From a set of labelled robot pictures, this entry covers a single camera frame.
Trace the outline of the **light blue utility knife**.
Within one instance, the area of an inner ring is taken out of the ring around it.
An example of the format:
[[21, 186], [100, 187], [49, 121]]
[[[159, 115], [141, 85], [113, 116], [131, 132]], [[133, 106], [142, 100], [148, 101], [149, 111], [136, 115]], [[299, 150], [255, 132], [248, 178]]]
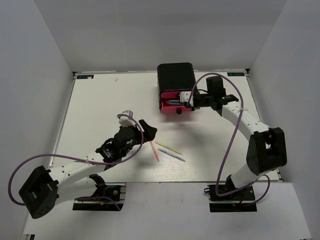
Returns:
[[168, 105], [180, 105], [181, 102], [179, 100], [168, 100], [166, 101]]

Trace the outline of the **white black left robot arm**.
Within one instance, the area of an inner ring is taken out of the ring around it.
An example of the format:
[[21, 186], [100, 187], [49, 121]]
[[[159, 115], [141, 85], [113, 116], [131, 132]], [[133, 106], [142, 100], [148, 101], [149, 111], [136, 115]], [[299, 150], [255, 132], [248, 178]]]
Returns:
[[71, 163], [51, 169], [36, 167], [18, 192], [30, 216], [42, 218], [54, 206], [70, 200], [106, 198], [106, 185], [99, 173], [129, 160], [133, 147], [153, 141], [157, 131], [143, 119], [122, 123], [114, 137], [84, 158], [71, 157]]

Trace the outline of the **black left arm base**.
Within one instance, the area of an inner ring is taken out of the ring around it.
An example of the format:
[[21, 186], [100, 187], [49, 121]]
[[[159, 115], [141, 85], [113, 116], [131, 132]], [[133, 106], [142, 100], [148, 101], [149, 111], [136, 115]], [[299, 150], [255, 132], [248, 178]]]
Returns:
[[119, 212], [124, 205], [126, 195], [125, 183], [106, 183], [98, 174], [89, 179], [94, 181], [95, 191], [89, 196], [76, 198], [73, 211]]

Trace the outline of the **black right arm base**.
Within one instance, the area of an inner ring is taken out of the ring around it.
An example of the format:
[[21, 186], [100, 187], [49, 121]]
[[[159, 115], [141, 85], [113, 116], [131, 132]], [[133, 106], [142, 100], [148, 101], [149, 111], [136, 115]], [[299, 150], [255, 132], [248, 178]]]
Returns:
[[218, 196], [215, 189], [216, 185], [211, 184], [203, 190], [208, 195], [211, 213], [257, 212], [256, 203], [253, 203], [256, 198], [252, 186], [226, 196]]

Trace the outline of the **black pink drawer organizer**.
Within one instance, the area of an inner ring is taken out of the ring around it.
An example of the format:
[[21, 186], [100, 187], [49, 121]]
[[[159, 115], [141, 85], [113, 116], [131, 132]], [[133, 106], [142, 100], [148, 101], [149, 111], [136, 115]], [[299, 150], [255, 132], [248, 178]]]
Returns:
[[189, 107], [170, 105], [166, 101], [180, 100], [180, 92], [191, 91], [196, 83], [193, 65], [190, 62], [162, 63], [157, 66], [157, 90], [159, 110], [163, 114], [190, 112]]

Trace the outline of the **yellow highlighter pen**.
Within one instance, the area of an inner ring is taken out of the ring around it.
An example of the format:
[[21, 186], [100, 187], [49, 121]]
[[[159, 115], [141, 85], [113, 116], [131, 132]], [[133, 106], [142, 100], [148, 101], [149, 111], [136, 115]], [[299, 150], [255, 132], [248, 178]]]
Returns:
[[156, 143], [157, 145], [165, 148], [165, 149], [168, 149], [168, 150], [174, 152], [174, 153], [177, 153], [177, 154], [179, 154], [179, 155], [183, 155], [182, 152], [180, 152], [179, 150], [177, 150], [177, 149], [175, 149], [175, 148], [173, 148], [173, 147], [170, 147], [170, 146], [168, 146], [168, 145], [166, 145], [166, 144], [163, 144], [163, 143], [161, 143], [161, 142], [158, 142], [158, 141], [155, 141], [155, 143]]

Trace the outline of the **orange highlighter pen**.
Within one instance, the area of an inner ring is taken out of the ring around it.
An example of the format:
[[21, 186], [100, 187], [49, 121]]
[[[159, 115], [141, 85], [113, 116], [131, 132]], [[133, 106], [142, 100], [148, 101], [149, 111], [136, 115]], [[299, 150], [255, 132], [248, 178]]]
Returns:
[[152, 151], [153, 151], [153, 153], [154, 153], [154, 156], [155, 156], [156, 161], [159, 163], [159, 162], [160, 162], [160, 159], [159, 159], [159, 156], [158, 156], [158, 154], [157, 154], [157, 151], [156, 151], [156, 149], [155, 149], [155, 147], [154, 147], [153, 142], [150, 141], [149, 144], [150, 144], [151, 149], [152, 149]]

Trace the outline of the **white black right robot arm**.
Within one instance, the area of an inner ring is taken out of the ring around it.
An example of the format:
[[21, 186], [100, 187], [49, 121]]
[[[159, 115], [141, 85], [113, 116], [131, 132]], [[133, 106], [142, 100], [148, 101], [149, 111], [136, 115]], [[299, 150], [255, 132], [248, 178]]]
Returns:
[[[218, 171], [215, 194], [219, 198], [228, 196], [236, 200], [243, 195], [244, 189], [252, 186], [260, 177], [287, 164], [285, 133], [279, 127], [269, 127], [247, 112], [244, 98], [234, 83], [231, 85], [238, 97], [228, 95], [223, 81], [229, 82], [229, 78], [210, 72], [199, 79], [206, 79], [207, 94], [196, 94], [197, 85], [193, 85], [188, 105], [193, 108], [211, 107], [235, 126]], [[237, 132], [241, 132], [248, 141], [245, 164], [227, 177], [225, 192], [220, 192], [221, 175]]]

